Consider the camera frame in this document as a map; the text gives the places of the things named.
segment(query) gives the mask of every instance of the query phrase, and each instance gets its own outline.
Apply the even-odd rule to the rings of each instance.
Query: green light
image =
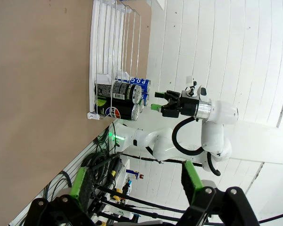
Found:
[[[116,135],[114,135],[113,133],[109,133],[109,136],[112,137],[112,140],[114,140],[114,138],[116,138],[116,139],[118,139],[118,140],[125,140],[125,138],[116,136]]]

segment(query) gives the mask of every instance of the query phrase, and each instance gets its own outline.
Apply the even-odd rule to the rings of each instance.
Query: silver cylinder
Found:
[[[209,100],[209,102],[204,102],[200,100],[194,117],[197,119],[208,119],[210,112],[211,100]]]

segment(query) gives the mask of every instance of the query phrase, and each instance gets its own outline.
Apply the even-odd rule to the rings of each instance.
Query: blue soda can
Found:
[[[118,79],[118,80],[123,81],[123,82],[127,82],[129,84],[141,86],[142,93],[149,93],[149,91],[150,91],[151,80],[149,80],[149,79],[139,79],[139,78],[135,78],[135,77],[130,77],[130,80],[121,80],[121,79]]]
[[[144,105],[147,106],[149,102],[149,94],[148,93],[142,93],[141,99],[144,100]]]

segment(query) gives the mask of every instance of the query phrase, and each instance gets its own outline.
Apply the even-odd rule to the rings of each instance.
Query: brown cardboard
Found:
[[[145,77],[150,8],[130,4],[149,26]],[[113,121],[86,117],[91,16],[92,0],[0,1],[0,226]]]

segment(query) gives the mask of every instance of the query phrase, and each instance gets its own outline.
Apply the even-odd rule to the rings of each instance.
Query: wire rack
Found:
[[[119,0],[94,0],[90,38],[88,119],[101,119],[97,85],[137,77],[141,16]]]

